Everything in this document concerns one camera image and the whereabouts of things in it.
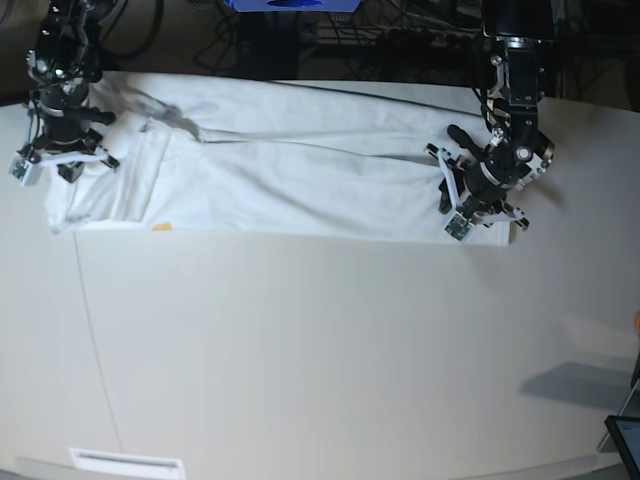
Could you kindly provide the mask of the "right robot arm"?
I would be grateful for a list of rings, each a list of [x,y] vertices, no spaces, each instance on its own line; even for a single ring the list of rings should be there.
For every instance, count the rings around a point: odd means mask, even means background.
[[[9,173],[23,186],[36,184],[46,170],[75,182],[89,163],[117,169],[119,161],[102,145],[95,124],[116,116],[90,102],[90,86],[103,76],[101,23],[114,1],[51,1],[27,73],[35,82],[26,104],[29,126]]]

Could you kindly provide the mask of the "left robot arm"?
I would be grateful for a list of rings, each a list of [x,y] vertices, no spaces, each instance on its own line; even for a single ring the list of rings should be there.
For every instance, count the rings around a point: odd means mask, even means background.
[[[476,70],[472,90],[491,138],[481,146],[451,124],[447,134],[463,154],[427,147],[444,176],[438,207],[444,230],[457,242],[466,241],[479,226],[514,223],[527,230],[529,220],[509,203],[508,195],[544,174],[555,150],[539,129],[538,109],[545,95],[541,50],[555,34],[550,2],[484,1],[481,18],[477,57],[490,61],[495,82],[487,85]]]

